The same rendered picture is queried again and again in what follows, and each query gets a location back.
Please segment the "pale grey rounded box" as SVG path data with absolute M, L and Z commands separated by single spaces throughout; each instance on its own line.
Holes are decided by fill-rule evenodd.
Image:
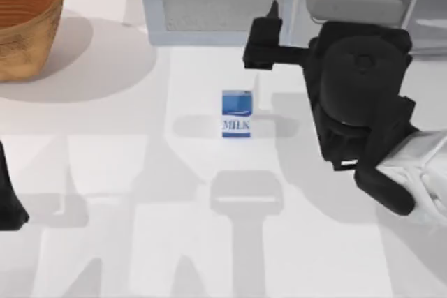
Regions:
M 309 14 L 318 20 L 398 25 L 404 14 L 401 0 L 306 0 Z

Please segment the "blue and white milk carton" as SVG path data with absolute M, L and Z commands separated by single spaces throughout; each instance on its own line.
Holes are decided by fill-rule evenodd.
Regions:
M 224 90 L 221 97 L 221 135 L 227 138 L 251 137 L 253 96 L 251 91 Z

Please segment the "woven brown basket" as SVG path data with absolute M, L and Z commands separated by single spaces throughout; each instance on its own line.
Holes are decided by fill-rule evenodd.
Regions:
M 0 82 L 37 76 L 52 49 L 64 0 L 0 0 Z

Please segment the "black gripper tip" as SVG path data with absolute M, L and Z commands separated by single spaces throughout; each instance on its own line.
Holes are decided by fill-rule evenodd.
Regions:
M 11 183 L 3 143 L 0 140 L 0 232 L 18 231 L 28 221 L 29 215 Z

